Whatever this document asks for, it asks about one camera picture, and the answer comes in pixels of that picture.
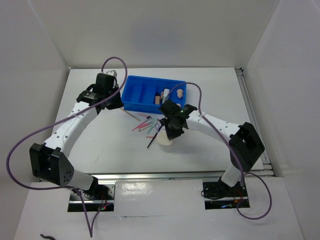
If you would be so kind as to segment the teal folding razor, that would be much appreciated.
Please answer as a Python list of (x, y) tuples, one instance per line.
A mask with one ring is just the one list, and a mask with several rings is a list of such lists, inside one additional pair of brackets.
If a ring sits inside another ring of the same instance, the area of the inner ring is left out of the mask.
[(147, 135), (153, 130), (153, 128), (156, 126), (156, 124), (158, 123), (158, 119), (155, 119), (153, 121), (153, 124), (151, 125), (151, 127), (149, 128), (149, 130), (147, 131)]

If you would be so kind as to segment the gold eyebrow pencil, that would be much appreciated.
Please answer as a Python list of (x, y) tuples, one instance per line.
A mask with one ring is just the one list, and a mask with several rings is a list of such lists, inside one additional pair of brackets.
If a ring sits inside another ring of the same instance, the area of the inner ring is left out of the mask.
[(130, 117), (134, 118), (137, 121), (141, 121), (138, 117), (134, 116), (133, 114), (131, 114), (130, 112), (126, 111), (124, 108), (120, 108), (120, 110), (122, 110), (124, 113), (126, 113), (127, 115), (129, 115)]

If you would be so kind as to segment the green bottle white cap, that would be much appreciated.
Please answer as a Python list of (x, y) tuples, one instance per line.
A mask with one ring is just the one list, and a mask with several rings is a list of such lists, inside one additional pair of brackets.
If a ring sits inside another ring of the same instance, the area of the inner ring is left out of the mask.
[(167, 97), (168, 97), (168, 95), (170, 93), (170, 89), (165, 88), (163, 91), (164, 91), (164, 95), (163, 95), (162, 103), (164, 103), (167, 100)]

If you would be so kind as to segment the BB cream bottle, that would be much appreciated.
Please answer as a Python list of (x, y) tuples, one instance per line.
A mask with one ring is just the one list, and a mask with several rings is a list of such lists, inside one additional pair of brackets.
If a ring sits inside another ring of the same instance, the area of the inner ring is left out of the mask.
[(163, 97), (164, 97), (164, 91), (162, 91), (160, 94), (160, 102), (163, 100)]

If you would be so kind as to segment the purple eyelash curler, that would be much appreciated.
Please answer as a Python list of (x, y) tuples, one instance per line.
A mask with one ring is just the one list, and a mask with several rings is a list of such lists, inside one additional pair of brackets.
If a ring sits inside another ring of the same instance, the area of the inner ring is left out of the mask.
[(156, 132), (158, 133), (159, 130), (161, 129), (162, 125), (160, 123), (156, 123), (154, 127), (156, 129)]

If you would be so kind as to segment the beige square foundation bottle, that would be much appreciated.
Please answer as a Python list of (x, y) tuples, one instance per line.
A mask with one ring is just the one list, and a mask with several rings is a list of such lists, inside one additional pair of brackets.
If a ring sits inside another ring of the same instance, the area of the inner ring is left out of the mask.
[(161, 95), (160, 95), (159, 93), (156, 93), (156, 94), (155, 94), (154, 104), (155, 104), (155, 105), (160, 105), (160, 104), (161, 104)]

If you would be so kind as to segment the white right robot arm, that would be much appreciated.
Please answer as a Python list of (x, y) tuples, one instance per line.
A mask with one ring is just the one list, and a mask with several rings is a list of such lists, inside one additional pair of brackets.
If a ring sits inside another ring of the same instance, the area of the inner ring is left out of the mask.
[(244, 185), (245, 173), (252, 169), (265, 151), (258, 132), (249, 122), (227, 122), (202, 112), (200, 107), (189, 104), (179, 107), (170, 99), (165, 101), (159, 110), (164, 115), (161, 123), (169, 141), (180, 137), (184, 129), (187, 129), (203, 133), (226, 145), (230, 154), (230, 165), (218, 184), (218, 190), (223, 196), (230, 196), (237, 183)]

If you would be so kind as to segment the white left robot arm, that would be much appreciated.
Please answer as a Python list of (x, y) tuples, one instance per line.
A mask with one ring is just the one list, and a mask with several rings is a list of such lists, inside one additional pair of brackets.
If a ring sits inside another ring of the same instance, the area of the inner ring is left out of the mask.
[(108, 197), (109, 188), (99, 180), (76, 170), (68, 157), (86, 127), (104, 110), (123, 107), (115, 70), (98, 73), (96, 81), (81, 92), (69, 114), (70, 119), (42, 144), (29, 149), (32, 174), (60, 187), (79, 189), (88, 200)]

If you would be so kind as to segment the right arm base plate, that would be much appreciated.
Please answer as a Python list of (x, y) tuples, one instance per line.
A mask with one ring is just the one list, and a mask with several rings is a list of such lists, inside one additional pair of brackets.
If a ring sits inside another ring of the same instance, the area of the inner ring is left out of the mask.
[(238, 182), (234, 187), (225, 185), (222, 181), (211, 181), (202, 183), (201, 196), (204, 198), (206, 210), (249, 208), (250, 202), (245, 186)]

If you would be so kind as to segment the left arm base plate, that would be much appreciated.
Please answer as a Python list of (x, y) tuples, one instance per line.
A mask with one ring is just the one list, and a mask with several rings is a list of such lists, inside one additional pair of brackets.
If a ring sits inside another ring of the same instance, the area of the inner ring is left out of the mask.
[[(101, 210), (102, 212), (114, 211), (116, 183), (107, 182), (104, 186), (107, 188), (108, 192), (100, 190), (97, 196), (90, 196), (80, 190), (87, 212), (97, 212), (98, 210)], [(72, 190), (69, 195), (67, 211), (69, 213), (84, 212), (81, 198), (74, 190)]]

